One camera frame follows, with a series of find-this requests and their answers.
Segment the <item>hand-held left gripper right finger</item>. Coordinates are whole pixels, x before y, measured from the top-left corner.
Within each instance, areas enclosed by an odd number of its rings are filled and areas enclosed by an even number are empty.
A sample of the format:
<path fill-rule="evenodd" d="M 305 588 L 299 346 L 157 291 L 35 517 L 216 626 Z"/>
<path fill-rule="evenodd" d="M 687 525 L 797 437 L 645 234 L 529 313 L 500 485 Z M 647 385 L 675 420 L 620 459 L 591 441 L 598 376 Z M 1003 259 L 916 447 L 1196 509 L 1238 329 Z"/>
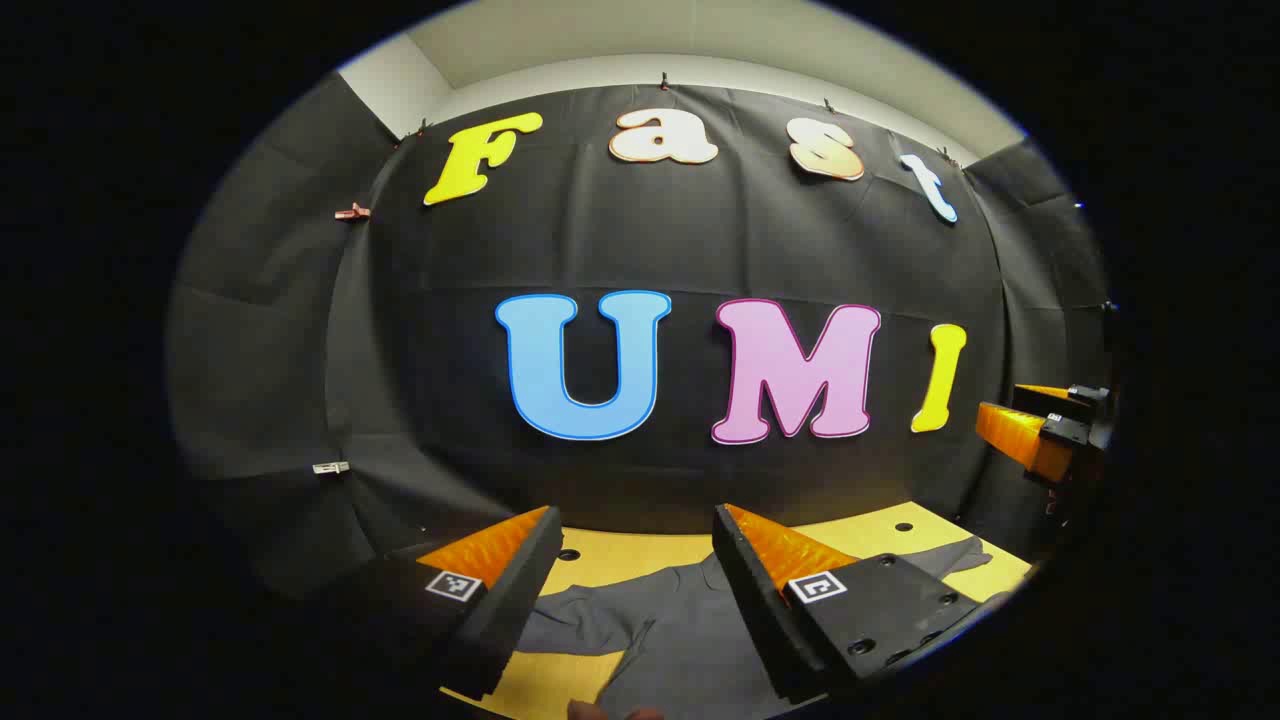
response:
<path fill-rule="evenodd" d="M 856 559 L 732 503 L 712 543 L 777 694 L 884 683 L 977 619 L 979 603 L 895 553 Z"/>

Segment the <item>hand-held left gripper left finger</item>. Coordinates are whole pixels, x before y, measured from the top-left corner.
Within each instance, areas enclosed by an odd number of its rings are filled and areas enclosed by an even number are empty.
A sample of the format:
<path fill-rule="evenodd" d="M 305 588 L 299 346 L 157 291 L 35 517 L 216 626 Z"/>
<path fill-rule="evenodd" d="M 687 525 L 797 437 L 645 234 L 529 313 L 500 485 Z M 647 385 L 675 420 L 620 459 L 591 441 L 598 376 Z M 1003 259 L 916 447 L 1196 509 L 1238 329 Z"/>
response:
<path fill-rule="evenodd" d="M 376 559 L 330 584 L 330 615 L 411 680 L 471 700 L 498 685 L 563 544 L 541 506 L 426 553 Z"/>

